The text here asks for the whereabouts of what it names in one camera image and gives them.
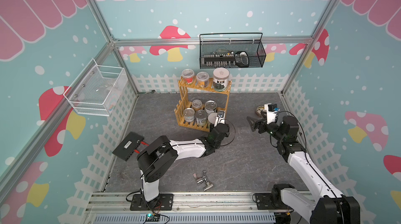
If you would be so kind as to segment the wooden two-tier shelf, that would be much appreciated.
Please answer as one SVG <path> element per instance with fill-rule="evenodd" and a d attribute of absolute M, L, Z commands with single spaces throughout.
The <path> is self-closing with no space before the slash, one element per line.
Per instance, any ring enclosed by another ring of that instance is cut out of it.
<path fill-rule="evenodd" d="M 228 102 L 229 102 L 231 85 L 232 81 L 229 81 L 228 88 L 225 91 L 215 91 L 213 88 L 212 78 L 209 79 L 207 87 L 200 87 L 199 85 L 197 85 L 196 80 L 194 80 L 193 83 L 188 84 L 184 78 L 181 78 L 178 82 L 181 99 L 179 100 L 179 103 L 176 105 L 176 108 L 174 110 L 174 114 L 178 125 L 185 128 L 209 132 L 210 123 L 207 117 L 206 117 L 206 123 L 203 126 L 200 126 L 197 124 L 197 120 L 195 118 L 196 114 L 189 113 L 189 111 L 191 108 L 194 111 L 202 109 L 210 113 L 223 111 L 225 113 L 224 116 L 226 116 L 228 112 Z M 201 100 L 199 96 L 197 96 L 194 100 L 191 101 L 189 100 L 190 91 L 207 92 L 208 99 Z M 214 100 L 215 102 L 213 104 L 214 106 L 210 107 L 210 101 L 213 100 L 213 97 L 211 97 L 212 94 L 223 94 L 227 96 L 225 104 L 218 104 L 217 101 Z"/>

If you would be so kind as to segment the large white-lid seed jar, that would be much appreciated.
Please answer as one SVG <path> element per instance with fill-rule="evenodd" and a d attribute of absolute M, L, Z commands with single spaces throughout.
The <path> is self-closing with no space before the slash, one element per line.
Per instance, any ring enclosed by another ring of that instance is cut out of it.
<path fill-rule="evenodd" d="M 213 71 L 213 88 L 215 91 L 225 91 L 228 88 L 230 72 L 228 69 L 219 67 Z"/>

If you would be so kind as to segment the clear tub orange contents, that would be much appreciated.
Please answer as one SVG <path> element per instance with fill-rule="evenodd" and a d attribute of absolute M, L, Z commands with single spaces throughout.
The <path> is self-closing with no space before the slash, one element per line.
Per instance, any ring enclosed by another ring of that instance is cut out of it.
<path fill-rule="evenodd" d="M 206 88 L 209 84 L 209 74 L 207 72 L 199 72 L 196 75 L 196 85 L 200 88 Z"/>

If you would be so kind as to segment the clear tub red contents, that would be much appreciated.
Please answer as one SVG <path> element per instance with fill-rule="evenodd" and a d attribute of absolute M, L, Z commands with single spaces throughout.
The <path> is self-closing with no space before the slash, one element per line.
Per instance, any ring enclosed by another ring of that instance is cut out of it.
<path fill-rule="evenodd" d="M 182 71 L 181 77 L 186 84 L 192 84 L 194 82 L 195 73 L 192 69 L 185 69 Z"/>

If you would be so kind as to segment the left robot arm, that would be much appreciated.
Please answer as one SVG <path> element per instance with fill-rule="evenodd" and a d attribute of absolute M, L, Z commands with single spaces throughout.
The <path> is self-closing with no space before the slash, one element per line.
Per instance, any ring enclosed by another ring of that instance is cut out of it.
<path fill-rule="evenodd" d="M 206 137 L 175 141 L 163 135 L 141 151 L 137 156 L 137 163 L 141 172 L 141 193 L 146 203 L 158 201 L 159 180 L 175 161 L 213 154 L 229 133 L 229 125 L 218 123 Z"/>

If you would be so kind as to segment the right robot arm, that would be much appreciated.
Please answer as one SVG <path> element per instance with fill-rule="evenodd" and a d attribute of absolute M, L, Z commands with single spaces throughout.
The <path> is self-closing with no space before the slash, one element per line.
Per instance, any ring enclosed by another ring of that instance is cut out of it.
<path fill-rule="evenodd" d="M 309 189 L 309 200 L 289 184 L 277 184 L 273 194 L 310 224 L 359 224 L 361 209 L 353 196 L 345 196 L 313 163 L 307 149 L 298 142 L 298 120 L 285 115 L 281 123 L 247 117 L 252 131 L 268 133 L 277 141 L 277 150 Z"/>

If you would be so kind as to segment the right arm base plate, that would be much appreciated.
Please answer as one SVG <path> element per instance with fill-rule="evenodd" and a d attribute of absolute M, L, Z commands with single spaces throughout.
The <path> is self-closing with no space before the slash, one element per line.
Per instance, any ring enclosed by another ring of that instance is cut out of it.
<path fill-rule="evenodd" d="M 273 210 L 281 209 L 281 204 L 278 198 L 271 193 L 254 193 L 252 200 L 257 206 L 258 210 Z"/>

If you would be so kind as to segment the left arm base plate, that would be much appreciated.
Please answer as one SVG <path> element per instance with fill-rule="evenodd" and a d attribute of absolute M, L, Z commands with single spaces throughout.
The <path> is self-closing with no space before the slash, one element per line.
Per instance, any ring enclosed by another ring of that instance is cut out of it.
<path fill-rule="evenodd" d="M 133 194 L 128 196 L 131 211 L 170 211 L 172 210 L 174 194 L 160 194 L 155 199 L 147 202 L 142 194 Z"/>

